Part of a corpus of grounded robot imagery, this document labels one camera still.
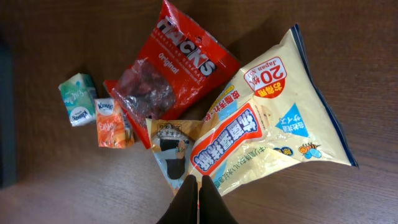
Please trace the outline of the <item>red Hacks candy bag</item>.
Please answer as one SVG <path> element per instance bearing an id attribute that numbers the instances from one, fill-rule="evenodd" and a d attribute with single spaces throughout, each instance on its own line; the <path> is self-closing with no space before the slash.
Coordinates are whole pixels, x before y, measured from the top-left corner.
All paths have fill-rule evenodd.
<path id="1" fill-rule="evenodd" d="M 159 20 L 135 61 L 119 80 L 105 80 L 104 87 L 148 149 L 148 118 L 177 119 L 238 68 L 234 55 L 209 32 L 163 1 Z"/>

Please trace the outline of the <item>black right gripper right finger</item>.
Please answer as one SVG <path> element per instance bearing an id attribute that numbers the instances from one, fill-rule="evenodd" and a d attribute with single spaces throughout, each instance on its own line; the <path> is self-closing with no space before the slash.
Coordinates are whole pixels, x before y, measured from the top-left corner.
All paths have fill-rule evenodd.
<path id="1" fill-rule="evenodd" d="M 200 224 L 238 224 L 208 175 L 202 177 L 199 203 Z"/>

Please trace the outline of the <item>orange tissue pack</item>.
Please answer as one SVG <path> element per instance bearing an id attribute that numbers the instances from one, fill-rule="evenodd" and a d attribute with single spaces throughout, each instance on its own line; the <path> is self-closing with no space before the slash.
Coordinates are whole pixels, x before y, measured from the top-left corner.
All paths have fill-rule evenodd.
<path id="1" fill-rule="evenodd" d="M 95 99 L 99 147 L 125 149 L 134 144 L 131 125 L 113 98 Z"/>

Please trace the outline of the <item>yellow snack bag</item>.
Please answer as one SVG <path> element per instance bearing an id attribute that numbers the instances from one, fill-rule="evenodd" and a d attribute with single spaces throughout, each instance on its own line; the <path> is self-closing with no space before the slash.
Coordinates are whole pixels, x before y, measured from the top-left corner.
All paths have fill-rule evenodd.
<path id="1" fill-rule="evenodd" d="M 357 166 L 334 112 L 315 86 L 300 27 L 240 68 L 206 117 L 147 120 L 155 159 L 173 192 L 190 175 L 226 195 L 304 162 Z"/>

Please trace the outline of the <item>green tissue pack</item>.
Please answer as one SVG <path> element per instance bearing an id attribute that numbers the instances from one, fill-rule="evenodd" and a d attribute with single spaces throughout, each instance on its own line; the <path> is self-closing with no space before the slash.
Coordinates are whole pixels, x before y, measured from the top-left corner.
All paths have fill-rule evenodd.
<path id="1" fill-rule="evenodd" d="M 96 119 L 96 89 L 88 74 L 77 73 L 59 84 L 58 89 L 73 127 L 86 125 Z"/>

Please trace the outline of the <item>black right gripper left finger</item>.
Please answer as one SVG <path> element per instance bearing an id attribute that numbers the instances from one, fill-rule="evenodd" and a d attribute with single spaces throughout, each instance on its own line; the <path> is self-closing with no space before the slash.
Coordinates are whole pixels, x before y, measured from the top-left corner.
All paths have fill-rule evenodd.
<path id="1" fill-rule="evenodd" d="M 157 224 L 197 224 L 198 184 L 188 175 Z"/>

